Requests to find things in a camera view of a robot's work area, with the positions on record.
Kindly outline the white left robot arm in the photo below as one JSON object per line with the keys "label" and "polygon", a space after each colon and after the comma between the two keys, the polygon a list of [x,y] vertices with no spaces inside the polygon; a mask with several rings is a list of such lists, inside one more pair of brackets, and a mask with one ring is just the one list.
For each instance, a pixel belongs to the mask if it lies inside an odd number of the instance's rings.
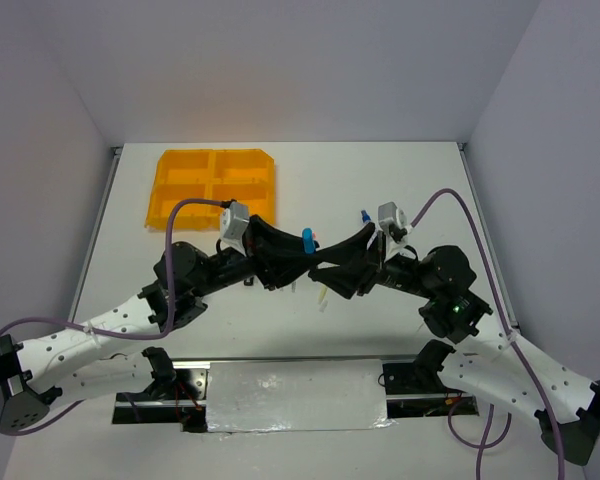
{"label": "white left robot arm", "polygon": [[110,393],[144,390],[169,396],[177,377],[161,340],[202,315],[203,299],[255,277],[269,290],[293,283],[333,250],[312,233],[280,231],[258,215],[226,208],[219,249],[207,255],[187,242],[166,241],[156,281],[121,305],[81,323],[53,320],[56,332],[16,341],[0,331],[0,433],[21,436],[50,425],[49,413],[69,413]]}

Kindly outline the blue marker cap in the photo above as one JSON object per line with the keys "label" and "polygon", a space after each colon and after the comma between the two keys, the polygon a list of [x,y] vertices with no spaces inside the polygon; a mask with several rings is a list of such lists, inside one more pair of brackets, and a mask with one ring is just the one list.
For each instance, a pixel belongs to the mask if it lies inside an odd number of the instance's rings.
{"label": "blue marker cap", "polygon": [[306,254],[313,254],[316,252],[316,243],[314,239],[314,233],[311,228],[304,228],[302,231],[302,243],[303,249]]}

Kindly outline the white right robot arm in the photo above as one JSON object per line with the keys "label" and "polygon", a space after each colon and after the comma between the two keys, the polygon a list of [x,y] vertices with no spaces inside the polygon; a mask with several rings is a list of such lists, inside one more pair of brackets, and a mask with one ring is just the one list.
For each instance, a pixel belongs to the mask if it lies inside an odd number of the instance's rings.
{"label": "white right robot arm", "polygon": [[311,256],[319,265],[310,278],[344,298],[383,286],[425,299],[418,313],[434,337],[414,369],[422,389],[479,396],[537,427],[564,461],[589,463],[600,438],[600,380],[560,364],[473,293],[477,275],[459,247],[439,246],[419,259],[369,224]]}

